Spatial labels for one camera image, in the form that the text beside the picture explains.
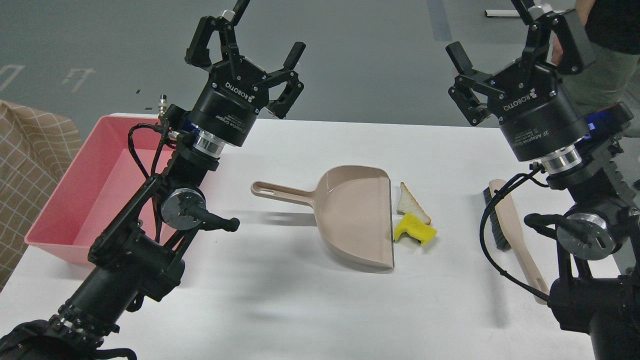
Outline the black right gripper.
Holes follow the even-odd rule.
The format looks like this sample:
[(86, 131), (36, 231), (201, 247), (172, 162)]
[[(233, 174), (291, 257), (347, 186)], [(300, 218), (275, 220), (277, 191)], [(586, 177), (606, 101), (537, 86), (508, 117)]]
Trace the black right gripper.
[[(448, 44), (445, 51), (457, 71), (448, 94), (460, 112), (472, 126), (494, 114), (516, 159), (527, 162), (588, 134), (558, 74), (578, 75), (595, 63), (596, 55), (576, 9), (557, 12), (551, 7), (521, 7), (519, 11), (528, 26), (519, 63), (492, 76), (473, 68), (459, 41)], [(551, 34), (563, 51), (554, 66), (546, 60)], [(523, 80), (519, 73), (530, 77)], [(487, 96), (487, 101), (480, 101), (477, 94)]]

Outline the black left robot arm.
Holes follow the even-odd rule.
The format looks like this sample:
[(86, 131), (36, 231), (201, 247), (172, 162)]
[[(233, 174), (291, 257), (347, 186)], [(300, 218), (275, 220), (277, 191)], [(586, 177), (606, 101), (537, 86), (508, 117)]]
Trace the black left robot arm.
[(185, 273), (183, 256), (199, 231), (238, 230), (237, 218), (208, 212), (200, 186), (217, 170), (224, 146), (244, 144), (258, 114), (283, 119), (304, 89), (295, 71), (306, 44), (292, 46), (281, 69), (267, 72), (240, 54), (235, 29), (249, 2), (204, 16), (185, 62), (208, 73), (194, 107), (170, 105), (158, 123), (127, 135), (141, 187), (90, 247), (93, 271), (48, 320), (21, 323), (1, 338), (3, 360), (135, 360), (129, 348), (104, 349), (125, 312), (161, 301)]

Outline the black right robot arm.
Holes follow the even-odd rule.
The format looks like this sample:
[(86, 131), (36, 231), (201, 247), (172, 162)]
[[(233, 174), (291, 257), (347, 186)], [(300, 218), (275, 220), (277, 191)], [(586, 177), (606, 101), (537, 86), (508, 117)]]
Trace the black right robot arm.
[(595, 61), (578, 12), (557, 12), (539, 0), (515, 0), (528, 27), (521, 57), (494, 74), (473, 68), (461, 43), (446, 46), (457, 70), (448, 93), (466, 120), (477, 126), (496, 116), (503, 136), (530, 173), (516, 174), (486, 193), (479, 240), (490, 264), (515, 281), (486, 247), (485, 224), (510, 192), (547, 173), (550, 189), (567, 190), (574, 205), (563, 215), (528, 214), (526, 226), (557, 244), (558, 278), (549, 294), (515, 283), (551, 309), (562, 330), (590, 336), (597, 360), (639, 358), (639, 264), (614, 278), (595, 278), (590, 261), (631, 244), (639, 258), (639, 208), (613, 162), (633, 114), (622, 102), (582, 117), (559, 75), (578, 75)]

